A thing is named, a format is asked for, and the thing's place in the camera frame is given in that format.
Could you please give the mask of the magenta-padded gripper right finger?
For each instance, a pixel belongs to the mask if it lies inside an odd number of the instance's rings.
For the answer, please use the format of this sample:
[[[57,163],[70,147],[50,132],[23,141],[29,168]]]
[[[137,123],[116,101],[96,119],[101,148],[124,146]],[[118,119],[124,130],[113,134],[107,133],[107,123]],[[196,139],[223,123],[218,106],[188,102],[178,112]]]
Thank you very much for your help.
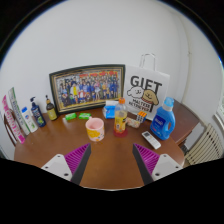
[[[182,169],[168,154],[158,155],[139,144],[133,145],[133,155],[145,185]]]

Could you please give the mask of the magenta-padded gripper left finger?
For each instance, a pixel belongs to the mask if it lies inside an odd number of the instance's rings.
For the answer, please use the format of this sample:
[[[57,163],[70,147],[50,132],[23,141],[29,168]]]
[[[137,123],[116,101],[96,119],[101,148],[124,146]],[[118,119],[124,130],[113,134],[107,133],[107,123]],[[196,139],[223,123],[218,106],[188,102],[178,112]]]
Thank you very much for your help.
[[[90,155],[91,144],[88,143],[66,155],[56,154],[42,169],[79,185]]]

